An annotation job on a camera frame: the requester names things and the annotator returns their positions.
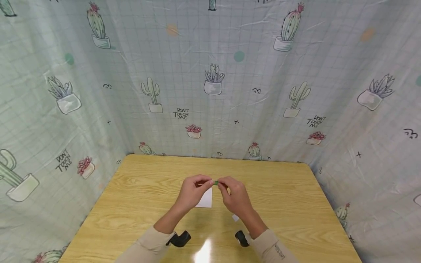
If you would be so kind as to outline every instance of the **beige sleeve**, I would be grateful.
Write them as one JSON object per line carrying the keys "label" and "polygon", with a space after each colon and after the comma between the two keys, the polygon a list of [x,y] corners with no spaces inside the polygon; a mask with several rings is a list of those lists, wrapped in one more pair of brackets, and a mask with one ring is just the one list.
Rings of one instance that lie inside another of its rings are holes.
{"label": "beige sleeve", "polygon": [[272,230],[266,230],[256,239],[246,235],[246,239],[263,263],[298,263],[297,258]]}
{"label": "beige sleeve", "polygon": [[151,226],[115,263],[158,263],[170,247],[171,243],[166,244],[174,234],[160,233]]}

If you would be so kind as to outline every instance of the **person's left hand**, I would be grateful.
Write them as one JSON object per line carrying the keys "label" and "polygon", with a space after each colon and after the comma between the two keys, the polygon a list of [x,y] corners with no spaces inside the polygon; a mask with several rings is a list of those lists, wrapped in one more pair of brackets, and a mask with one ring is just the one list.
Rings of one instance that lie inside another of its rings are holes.
{"label": "person's left hand", "polygon": [[183,181],[179,196],[174,204],[185,213],[195,207],[203,194],[213,185],[212,178],[206,175],[194,175]]}

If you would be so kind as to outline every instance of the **person's right hand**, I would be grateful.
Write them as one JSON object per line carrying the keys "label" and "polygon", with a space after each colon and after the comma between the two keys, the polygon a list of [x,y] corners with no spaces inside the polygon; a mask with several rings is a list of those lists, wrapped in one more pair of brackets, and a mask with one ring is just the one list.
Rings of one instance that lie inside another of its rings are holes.
{"label": "person's right hand", "polygon": [[221,191],[224,205],[228,210],[239,218],[243,219],[245,215],[253,212],[250,198],[248,197],[247,190],[242,182],[235,180],[231,176],[218,179],[218,188]]}

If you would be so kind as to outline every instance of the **fabric backdrop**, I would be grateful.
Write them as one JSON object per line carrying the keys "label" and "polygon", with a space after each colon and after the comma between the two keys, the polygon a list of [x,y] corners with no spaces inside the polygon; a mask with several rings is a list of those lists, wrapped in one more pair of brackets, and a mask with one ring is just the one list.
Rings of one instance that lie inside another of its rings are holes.
{"label": "fabric backdrop", "polygon": [[0,9],[1,262],[57,262],[132,152],[307,163],[365,263],[419,262],[421,2]]}

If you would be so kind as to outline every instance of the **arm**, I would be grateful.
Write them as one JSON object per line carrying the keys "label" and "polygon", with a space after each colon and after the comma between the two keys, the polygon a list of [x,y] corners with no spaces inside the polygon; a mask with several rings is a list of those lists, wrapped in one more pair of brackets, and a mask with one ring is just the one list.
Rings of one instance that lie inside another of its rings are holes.
{"label": "arm", "polygon": [[249,231],[248,243],[264,263],[298,263],[292,252],[279,241],[278,237],[263,222],[253,209],[243,183],[232,177],[218,179],[224,205],[237,215]]}
{"label": "arm", "polygon": [[210,177],[195,175],[187,177],[174,205],[150,227],[115,263],[157,263],[167,252],[166,244],[175,234],[174,228],[195,207],[203,194],[213,185]]}

